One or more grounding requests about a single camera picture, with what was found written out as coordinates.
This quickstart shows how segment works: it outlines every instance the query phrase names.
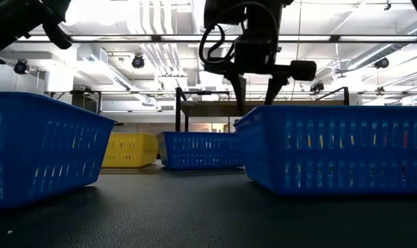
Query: black table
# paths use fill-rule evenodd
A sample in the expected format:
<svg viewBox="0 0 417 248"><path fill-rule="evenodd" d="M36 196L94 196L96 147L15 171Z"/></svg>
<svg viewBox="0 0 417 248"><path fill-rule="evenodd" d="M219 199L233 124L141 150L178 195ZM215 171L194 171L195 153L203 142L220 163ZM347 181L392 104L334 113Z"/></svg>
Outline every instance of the black table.
<svg viewBox="0 0 417 248"><path fill-rule="evenodd" d="M0 211L0 247L409 248L417 247L417 196L286 198L241 169L152 166Z"/></svg>

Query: cable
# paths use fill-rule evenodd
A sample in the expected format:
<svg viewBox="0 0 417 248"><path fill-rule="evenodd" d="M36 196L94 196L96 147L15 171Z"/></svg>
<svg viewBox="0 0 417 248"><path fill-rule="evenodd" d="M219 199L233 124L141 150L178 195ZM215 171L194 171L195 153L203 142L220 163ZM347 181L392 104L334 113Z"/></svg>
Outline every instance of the cable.
<svg viewBox="0 0 417 248"><path fill-rule="evenodd" d="M300 0L300 17L298 18L298 39L297 39L297 55L296 60L298 60L298 51L300 51L300 32L302 28L302 0ZM294 90L296 89L297 80L294 79L294 85L292 86L291 101L294 100Z"/></svg>
<svg viewBox="0 0 417 248"><path fill-rule="evenodd" d="M241 28L242 28L242 32L245 32L245 22L244 20L241 21Z"/></svg>
<svg viewBox="0 0 417 248"><path fill-rule="evenodd" d="M230 12L234 11L237 8L241 8L241 7L250 7L250 6L256 6L259 7L261 9L263 9L264 11L266 11L270 18L272 19L272 23L274 26L274 40L278 40L278 30L277 30L277 22L276 19L274 18L274 15L271 13L270 10L268 10L268 8L266 8L264 5L260 4L260 3L255 3L255 2L245 2L245 3L238 3L235 6L232 6L230 8L228 8L225 12L223 12L222 14L220 14L213 22L212 24L210 24L210 26L208 26L208 28L205 30L205 32L203 33L202 39L201 39L201 45L199 46L199 57L201 58L202 62L205 64L215 64L215 63L223 63L223 62L227 62L227 61L231 61L231 59L229 59L232 55L232 50L234 49L234 47L232 46L232 48L230 48L230 51L227 53L227 56L224 58L220 58L218 60L215 61L209 61L207 60L204 56L203 56L203 48L205 45L205 42L207 41L208 35L210 35L211 31L213 31L213 29L218 26L220 27L220 25L218 24L220 21L222 21ZM225 33L223 31L222 28L219 28L221 31L221 41L218 41L215 45L218 45L220 47L219 44L222 44L225 41Z"/></svg>

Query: yellow basket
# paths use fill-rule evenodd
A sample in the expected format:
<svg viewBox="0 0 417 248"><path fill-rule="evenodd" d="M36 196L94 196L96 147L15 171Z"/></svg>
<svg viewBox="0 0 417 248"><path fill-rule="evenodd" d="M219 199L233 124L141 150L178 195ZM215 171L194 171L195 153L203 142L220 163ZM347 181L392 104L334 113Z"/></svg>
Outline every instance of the yellow basket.
<svg viewBox="0 0 417 248"><path fill-rule="evenodd" d="M110 135L103 168L134 168L156 161L158 140L151 134Z"/></svg>

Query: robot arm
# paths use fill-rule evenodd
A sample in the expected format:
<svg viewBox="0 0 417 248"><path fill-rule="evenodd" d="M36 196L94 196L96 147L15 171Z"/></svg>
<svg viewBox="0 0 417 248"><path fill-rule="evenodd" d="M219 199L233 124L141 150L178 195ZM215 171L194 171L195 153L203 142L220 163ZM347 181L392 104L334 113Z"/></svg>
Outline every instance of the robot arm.
<svg viewBox="0 0 417 248"><path fill-rule="evenodd" d="M41 24L51 42L68 49L72 42L58 24L65 21L69 5L70 0L0 0L0 51L20 37L29 38Z"/></svg>
<svg viewBox="0 0 417 248"><path fill-rule="evenodd" d="M288 78L311 81L316 75L317 65L313 61L292 61L291 65L276 65L278 33L281 25L282 9L293 0L207 0L205 2L205 27L207 28L199 56L204 70L223 74L236 94L238 110L243 113L246 80L244 73L270 74L265 104L272 104L280 89L289 83ZM230 51L223 58L212 57L211 53L224 42L225 33L219 24L243 26L243 34L235 40ZM221 40L204 57L204 44L209 33L217 27Z"/></svg>

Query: blue plastic basket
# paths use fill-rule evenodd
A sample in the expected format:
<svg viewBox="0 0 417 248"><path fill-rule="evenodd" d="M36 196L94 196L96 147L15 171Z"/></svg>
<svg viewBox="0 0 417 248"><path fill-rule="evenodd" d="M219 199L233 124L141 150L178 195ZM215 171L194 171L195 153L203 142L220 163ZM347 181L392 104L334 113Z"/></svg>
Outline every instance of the blue plastic basket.
<svg viewBox="0 0 417 248"><path fill-rule="evenodd" d="M237 134L163 132L158 135L162 164L174 170L242 167Z"/></svg>
<svg viewBox="0 0 417 248"><path fill-rule="evenodd" d="M236 128L277 194L417 194L417 107L261 106Z"/></svg>
<svg viewBox="0 0 417 248"><path fill-rule="evenodd" d="M46 96L0 92L0 208L94 183L113 126Z"/></svg>

